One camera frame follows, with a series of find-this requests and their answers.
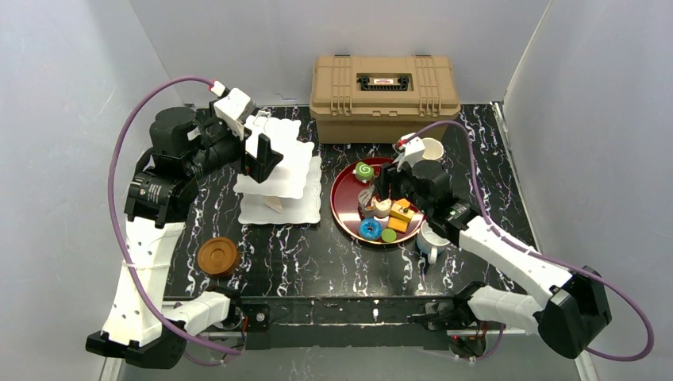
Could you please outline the red round tray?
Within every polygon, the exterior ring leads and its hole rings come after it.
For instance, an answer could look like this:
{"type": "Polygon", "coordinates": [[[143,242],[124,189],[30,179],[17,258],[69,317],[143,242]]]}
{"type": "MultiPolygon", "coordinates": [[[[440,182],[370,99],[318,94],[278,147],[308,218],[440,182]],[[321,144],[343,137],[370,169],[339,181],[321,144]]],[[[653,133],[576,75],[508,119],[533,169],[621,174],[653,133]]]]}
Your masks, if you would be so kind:
{"type": "Polygon", "coordinates": [[[409,209],[413,211],[413,216],[407,225],[407,230],[404,233],[395,231],[396,237],[391,242],[385,242],[381,238],[372,240],[360,236],[360,225],[364,216],[360,213],[358,208],[357,196],[362,190],[367,188],[367,184],[356,179],[354,173],[356,165],[358,163],[367,164],[374,169],[375,174],[377,175],[383,164],[392,162],[393,160],[391,158],[386,157],[371,157],[356,160],[348,164],[336,176],[333,182],[329,200],[334,219],[347,234],[361,242],[373,245],[403,243],[417,235],[421,229],[422,222],[425,220],[425,216],[420,210],[416,206],[410,205],[409,209]]]}

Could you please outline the white three-tier dessert stand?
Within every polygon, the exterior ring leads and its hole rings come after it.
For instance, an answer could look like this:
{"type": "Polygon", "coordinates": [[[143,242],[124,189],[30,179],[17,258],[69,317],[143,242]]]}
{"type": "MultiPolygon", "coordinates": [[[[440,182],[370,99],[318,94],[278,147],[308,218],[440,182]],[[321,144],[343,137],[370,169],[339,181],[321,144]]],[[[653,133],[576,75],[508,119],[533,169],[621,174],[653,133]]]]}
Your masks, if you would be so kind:
{"type": "Polygon", "coordinates": [[[284,155],[270,177],[257,183],[238,175],[233,190],[242,195],[238,222],[242,225],[317,224],[321,220],[321,158],[313,154],[314,143],[299,140],[302,122],[272,117],[260,111],[244,123],[253,135],[270,137],[271,146],[284,155]],[[278,214],[263,204],[264,196],[278,196],[283,211],[278,214]]]}

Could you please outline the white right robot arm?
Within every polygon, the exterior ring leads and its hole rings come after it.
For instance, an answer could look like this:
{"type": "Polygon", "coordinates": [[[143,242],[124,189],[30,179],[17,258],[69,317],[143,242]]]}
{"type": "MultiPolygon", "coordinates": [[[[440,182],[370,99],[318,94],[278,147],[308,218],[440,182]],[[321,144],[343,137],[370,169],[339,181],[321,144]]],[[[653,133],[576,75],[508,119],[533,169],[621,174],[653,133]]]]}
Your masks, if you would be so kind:
{"type": "Polygon", "coordinates": [[[533,255],[533,249],[500,230],[451,190],[443,166],[432,160],[382,165],[375,192],[405,198],[421,211],[442,241],[470,252],[506,274],[525,294],[473,283],[457,296],[460,315],[537,334],[557,354],[574,359],[612,321],[600,275],[589,267],[567,269],[533,255]]]}

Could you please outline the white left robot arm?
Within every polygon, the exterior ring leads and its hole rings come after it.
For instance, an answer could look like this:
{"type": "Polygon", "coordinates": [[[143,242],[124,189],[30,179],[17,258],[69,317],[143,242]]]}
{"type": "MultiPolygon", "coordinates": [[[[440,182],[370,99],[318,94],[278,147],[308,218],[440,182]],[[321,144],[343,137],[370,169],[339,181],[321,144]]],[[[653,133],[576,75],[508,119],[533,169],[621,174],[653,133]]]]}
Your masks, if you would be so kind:
{"type": "Polygon", "coordinates": [[[221,346],[203,336],[217,324],[244,328],[247,317],[237,291],[214,287],[167,313],[160,307],[198,182],[235,164],[242,175],[261,183],[283,158],[267,135],[246,126],[255,111],[252,101],[222,98],[205,111],[175,106],[155,115],[148,128],[151,146],[128,187],[126,221],[113,219],[122,266],[111,311],[103,327],[86,339],[89,353],[149,369],[173,368],[188,343],[224,356],[240,354],[240,346],[221,346]]]}

